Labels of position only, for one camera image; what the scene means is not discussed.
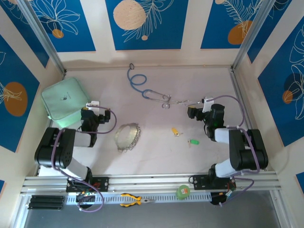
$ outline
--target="wall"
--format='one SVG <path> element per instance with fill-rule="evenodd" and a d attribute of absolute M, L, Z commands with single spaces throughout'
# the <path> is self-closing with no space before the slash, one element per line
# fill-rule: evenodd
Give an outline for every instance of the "wall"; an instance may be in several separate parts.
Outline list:
<path fill-rule="evenodd" d="M 174 0 L 173 4 L 182 3 L 184 0 Z M 48 27 L 46 30 L 49 32 L 51 40 L 54 42 L 55 47 L 59 52 L 59 56 L 64 63 L 64 66 L 71 70 L 75 68 L 99 68 L 99 67 L 127 67 L 130 62 L 133 62 L 136 66 L 183 66 L 183 65 L 231 65 L 238 53 L 239 45 L 231 45 L 228 43 L 228 33 L 235 25 L 235 21 L 231 16 L 229 17 L 226 10 L 227 6 L 224 6 L 222 0 L 189 0 L 186 20 L 184 25 L 184 31 L 182 36 L 181 49 L 162 49 L 162 50 L 115 50 L 114 40 L 112 32 L 114 27 L 110 27 L 110 21 L 108 13 L 111 15 L 113 12 L 107 12 L 106 0 L 81 0 L 81 5 L 84 11 L 84 15 L 88 24 L 90 35 L 92 36 L 95 49 L 92 51 L 91 45 L 88 45 L 86 41 L 76 45 L 76 49 L 79 50 L 82 46 L 88 46 L 88 51 L 74 51 L 69 52 L 65 50 L 72 42 L 76 42 L 73 38 L 70 39 L 70 43 L 67 42 L 65 47 L 59 44 L 60 40 L 71 36 L 74 33 L 74 38 L 78 38 L 81 34 L 81 25 L 73 29 L 73 32 L 61 30 L 63 34 L 55 34 L 60 38 L 54 38 L 52 28 Z M 250 0 L 242 0 L 246 3 L 246 6 L 251 2 Z M 74 16 L 81 12 L 79 8 L 73 8 L 69 0 L 66 0 L 66 9 L 73 10 Z M 215 40 L 215 46 L 207 45 L 205 49 L 201 49 L 202 40 L 205 35 L 206 25 L 209 19 L 210 10 L 212 7 L 220 9 L 213 12 L 213 24 L 210 24 L 209 28 L 210 37 L 209 40 Z M 80 21 L 72 22 L 76 26 Z M 162 28 L 166 22 L 163 18 L 162 24 L 158 24 L 158 28 L 153 32 L 156 33 L 158 29 Z M 175 41 L 177 37 L 175 34 L 167 34 L 172 41 Z M 227 44 L 220 44 L 221 40 L 224 40 Z"/>
<path fill-rule="evenodd" d="M 302 19 L 303 12 L 303 1 L 293 0 L 254 62 L 251 64 L 246 56 L 236 70 L 236 75 L 242 84 L 243 94 L 246 94 L 257 127 L 263 136 L 270 165 L 277 172 L 298 227 L 302 227 L 304 224 L 304 195 L 295 175 L 304 171 L 304 138 L 284 147 L 257 78 Z"/>
<path fill-rule="evenodd" d="M 40 82 L 16 152 L 0 146 L 0 180 L 5 181 L 5 187 L 2 189 L 0 198 L 0 227 L 8 227 L 24 178 L 28 174 L 32 174 L 31 172 L 35 168 L 34 153 L 39 139 L 48 124 L 46 111 L 41 101 L 41 91 L 45 87 L 60 81 L 62 75 L 52 61 L 48 62 L 46 68 L 43 67 L 1 7 L 0 21 L 0 35 Z M 7 121 L 9 120 L 0 119 L 1 125 Z M 2 136 L 7 133 L 5 129 L 1 131 Z"/>

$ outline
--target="yellow-handled pliers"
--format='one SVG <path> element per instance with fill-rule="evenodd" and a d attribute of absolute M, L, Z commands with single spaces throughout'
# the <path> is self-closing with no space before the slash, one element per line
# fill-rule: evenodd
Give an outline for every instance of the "yellow-handled pliers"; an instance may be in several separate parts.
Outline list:
<path fill-rule="evenodd" d="M 132 202 L 129 204 L 121 203 L 120 206 L 122 206 L 124 208 L 128 208 L 128 207 L 131 207 L 134 205 L 141 205 L 142 203 L 154 203 L 155 202 L 155 200 L 153 200 L 153 199 L 143 199 L 141 196 L 137 197 L 137 196 L 131 195 L 129 193 L 123 193 L 123 194 L 121 194 L 121 196 L 131 197 L 132 199 L 136 200 L 135 202 Z"/>

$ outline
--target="white leaf drawing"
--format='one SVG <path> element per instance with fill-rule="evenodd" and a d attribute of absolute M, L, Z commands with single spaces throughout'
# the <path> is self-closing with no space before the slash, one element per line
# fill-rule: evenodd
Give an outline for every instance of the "white leaf drawing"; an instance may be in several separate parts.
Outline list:
<path fill-rule="evenodd" d="M 157 29 L 157 26 L 162 24 L 161 12 L 168 9 L 173 2 L 174 0 L 140 0 L 139 2 L 136 2 L 136 4 L 140 5 L 140 8 L 130 11 L 126 23 L 130 25 L 136 24 L 136 20 L 138 19 L 136 15 L 140 13 L 141 10 L 144 10 L 145 22 L 136 29 L 125 29 L 123 36 L 126 38 L 124 42 L 127 42 L 132 38 L 143 38 L 143 36 L 148 38 L 150 34 Z"/>
<path fill-rule="evenodd" d="M 17 4 L 14 4 L 8 0 L 1 0 L 1 1 L 5 5 L 5 7 L 10 10 L 10 12 L 15 18 L 21 20 L 24 24 L 27 25 L 29 24 Z"/>
<path fill-rule="evenodd" d="M 33 0 L 30 2 L 42 24 L 46 24 L 47 33 L 56 38 L 63 37 L 63 31 L 78 35 L 73 22 L 80 19 L 80 14 L 67 10 L 66 0 Z"/>
<path fill-rule="evenodd" d="M 294 81 L 283 99 L 287 104 L 295 101 L 295 119 L 301 120 L 304 118 L 304 25 L 294 39 L 289 61 Z"/>
<path fill-rule="evenodd" d="M 0 66 L 4 62 L 5 59 L 5 52 L 0 52 Z M 22 100 L 20 95 L 22 92 L 19 93 L 13 93 L 12 91 L 5 88 L 5 86 L 0 82 L 0 104 L 6 99 L 9 100 L 9 98 L 14 98 L 16 100 Z"/>
<path fill-rule="evenodd" d="M 226 11 L 235 24 L 240 25 L 242 36 L 245 37 L 249 30 L 248 21 L 256 15 L 262 2 L 263 0 L 251 0 L 248 7 L 244 6 L 243 0 L 225 0 L 222 4 L 226 6 Z"/>
<path fill-rule="evenodd" d="M 273 7 L 271 8 L 270 12 L 269 12 L 269 17 L 271 17 L 271 19 L 274 18 L 274 14 L 275 14 L 275 11 L 282 11 L 284 10 L 288 3 L 289 3 L 290 0 L 282 0 L 282 1 L 275 1 Z"/>

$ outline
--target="mint green pouch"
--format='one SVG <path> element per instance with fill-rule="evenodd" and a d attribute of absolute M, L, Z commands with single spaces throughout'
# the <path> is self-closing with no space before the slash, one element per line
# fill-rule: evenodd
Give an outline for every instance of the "mint green pouch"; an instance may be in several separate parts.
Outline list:
<path fill-rule="evenodd" d="M 42 92 L 48 117 L 60 127 L 68 127 L 81 120 L 81 109 L 91 102 L 76 78 L 58 82 Z"/>

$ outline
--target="gray floor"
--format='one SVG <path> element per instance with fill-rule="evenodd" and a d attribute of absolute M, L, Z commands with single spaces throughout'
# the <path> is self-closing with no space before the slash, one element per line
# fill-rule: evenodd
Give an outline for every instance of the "gray floor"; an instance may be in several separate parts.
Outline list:
<path fill-rule="evenodd" d="M 96 213 L 76 206 L 32 210 L 26 228 L 278 228 L 269 192 L 246 192 L 222 208 L 210 203 L 154 203 L 130 208 L 105 205 Z"/>

